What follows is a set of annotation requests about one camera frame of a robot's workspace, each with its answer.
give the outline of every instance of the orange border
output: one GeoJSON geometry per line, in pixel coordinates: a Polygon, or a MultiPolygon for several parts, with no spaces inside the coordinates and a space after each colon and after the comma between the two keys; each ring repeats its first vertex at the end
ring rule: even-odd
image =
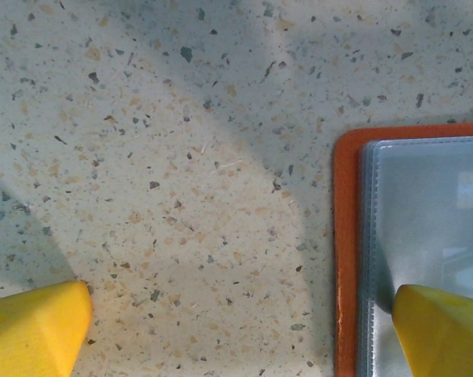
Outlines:
{"type": "Polygon", "coordinates": [[[352,130],[334,151],[335,376],[354,377],[357,345],[358,156],[371,140],[473,136],[473,123],[352,130]]]}

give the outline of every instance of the terrazzo surface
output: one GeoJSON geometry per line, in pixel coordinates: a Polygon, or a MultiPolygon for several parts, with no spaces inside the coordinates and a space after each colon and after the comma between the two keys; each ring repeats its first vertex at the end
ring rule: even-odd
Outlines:
{"type": "Polygon", "coordinates": [[[73,376],[333,376],[331,157],[473,121],[473,2],[0,2],[0,297],[77,278],[73,376]]]}

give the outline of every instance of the yellow object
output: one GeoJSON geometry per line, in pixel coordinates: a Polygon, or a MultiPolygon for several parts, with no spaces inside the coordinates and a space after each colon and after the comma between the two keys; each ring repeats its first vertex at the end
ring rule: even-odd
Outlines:
{"type": "Polygon", "coordinates": [[[473,377],[473,298],[403,285],[392,320],[414,377],[473,377]]]}
{"type": "Polygon", "coordinates": [[[0,377],[68,377],[91,312],[82,281],[0,298],[0,377]]]}

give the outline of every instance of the yellow plastic block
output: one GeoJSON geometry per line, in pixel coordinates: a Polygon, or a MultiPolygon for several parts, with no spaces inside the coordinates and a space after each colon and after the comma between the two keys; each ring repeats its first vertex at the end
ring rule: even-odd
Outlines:
{"type": "Polygon", "coordinates": [[[82,281],[0,298],[0,376],[68,377],[91,312],[82,281]]]}
{"type": "Polygon", "coordinates": [[[392,311],[414,377],[473,377],[473,299],[403,285],[392,311]]]}

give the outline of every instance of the speckled countertop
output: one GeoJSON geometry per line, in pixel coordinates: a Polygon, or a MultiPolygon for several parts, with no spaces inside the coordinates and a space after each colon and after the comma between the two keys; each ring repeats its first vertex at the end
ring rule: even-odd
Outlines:
{"type": "Polygon", "coordinates": [[[332,376],[331,156],[473,120],[473,2],[0,2],[0,296],[76,277],[74,376],[332,376]]]}

